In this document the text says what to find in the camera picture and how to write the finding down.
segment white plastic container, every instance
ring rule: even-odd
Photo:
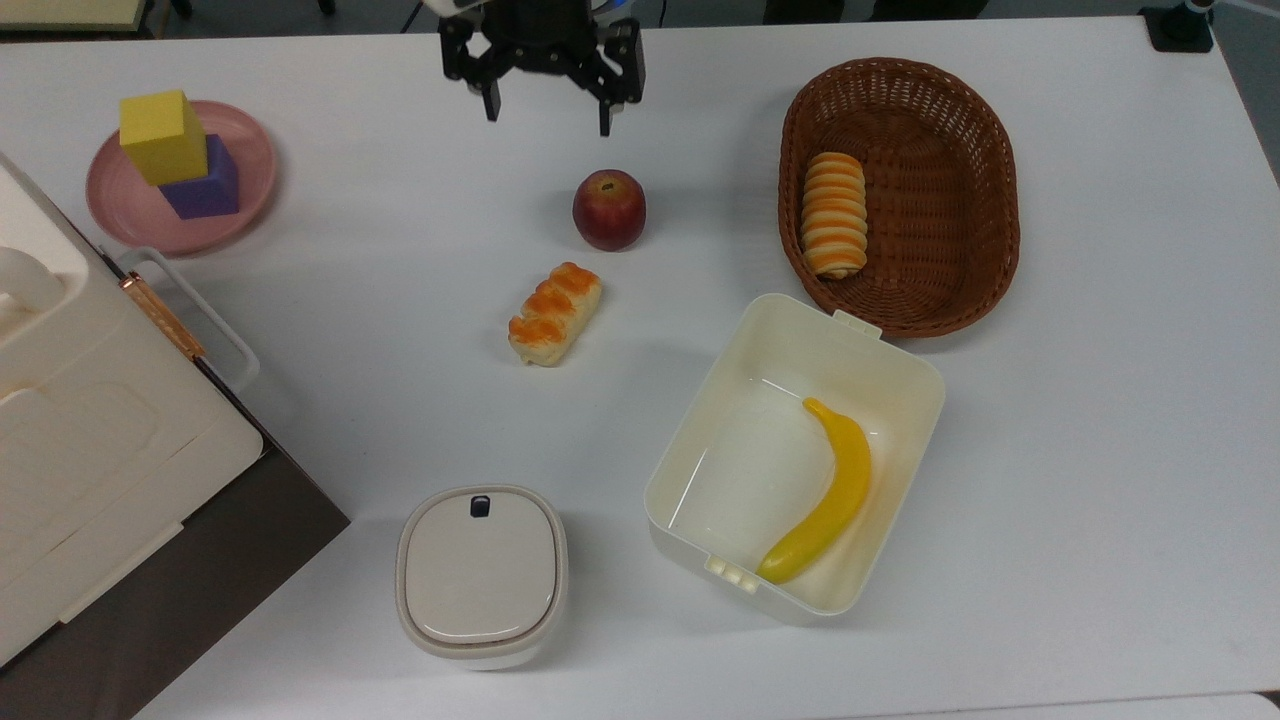
[[[645,489],[653,542],[783,623],[840,615],[858,600],[942,411],[942,377],[852,315],[785,295],[748,307]],[[831,443],[801,405],[856,420],[872,488],[835,544],[794,580],[754,570],[831,483]]]
[[[564,527],[518,486],[454,488],[426,500],[401,534],[396,607],[420,648],[470,670],[524,664],[564,612]]]

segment basket rim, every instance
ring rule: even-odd
[[[856,282],[860,274],[855,274],[846,281],[824,281],[818,278],[809,269],[809,265],[800,251],[799,240],[796,237],[799,224],[797,215],[787,211],[787,196],[788,193],[795,193],[799,187],[797,173],[803,172],[803,169],[800,169],[800,164],[806,160],[806,158],[795,156],[797,149],[792,142],[796,132],[796,124],[800,120],[801,113],[805,110],[805,101],[817,92],[817,88],[832,82],[832,78],[835,77],[856,77],[859,74],[877,72],[884,68],[892,68],[896,70],[905,69],[908,73],[918,76],[922,79],[927,78],[931,82],[945,83],[950,92],[963,97],[968,105],[977,110],[980,115],[980,124],[992,133],[1001,149],[1000,174],[1002,182],[998,183],[997,190],[1000,192],[1001,206],[1004,209],[1001,237],[1004,263],[1000,266],[997,282],[995,282],[992,287],[983,293],[982,299],[968,310],[951,318],[877,318],[868,316],[865,313],[861,313],[860,309],[854,306],[852,302],[838,297],[828,287],[828,283],[833,282]],[[846,60],[837,65],[832,65],[805,83],[805,86],[796,94],[795,99],[792,99],[783,120],[782,147],[778,163],[778,232],[782,240],[783,251],[787,260],[791,263],[792,270],[800,278],[801,284],[809,296],[824,311],[833,313],[835,310],[842,310],[855,315],[879,327],[881,332],[886,337],[937,337],[965,328],[978,322],[995,309],[1007,292],[1009,287],[1012,284],[1012,277],[1019,261],[1020,225],[1018,218],[1016,169],[1014,164],[1012,143],[1009,140],[1009,133],[996,111],[984,97],[973,90],[973,87],[955,74],[929,63],[910,60],[906,58],[870,56]]]

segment yellow banana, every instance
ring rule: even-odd
[[[836,475],[818,506],[760,561],[755,574],[773,584],[791,580],[826,552],[858,516],[872,486],[872,451],[861,425],[813,397],[804,406],[827,430]]]

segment toy bread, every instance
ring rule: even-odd
[[[805,173],[800,246],[814,273],[841,279],[867,265],[867,178],[856,158],[819,152]]]
[[[591,319],[602,291],[595,273],[561,264],[507,323],[507,341],[524,363],[556,365]]]

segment foam block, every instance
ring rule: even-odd
[[[120,149],[147,184],[209,173],[205,128],[180,90],[120,100]]]
[[[160,186],[165,200],[183,220],[230,215],[239,211],[239,172],[223,138],[206,138],[209,174]]]

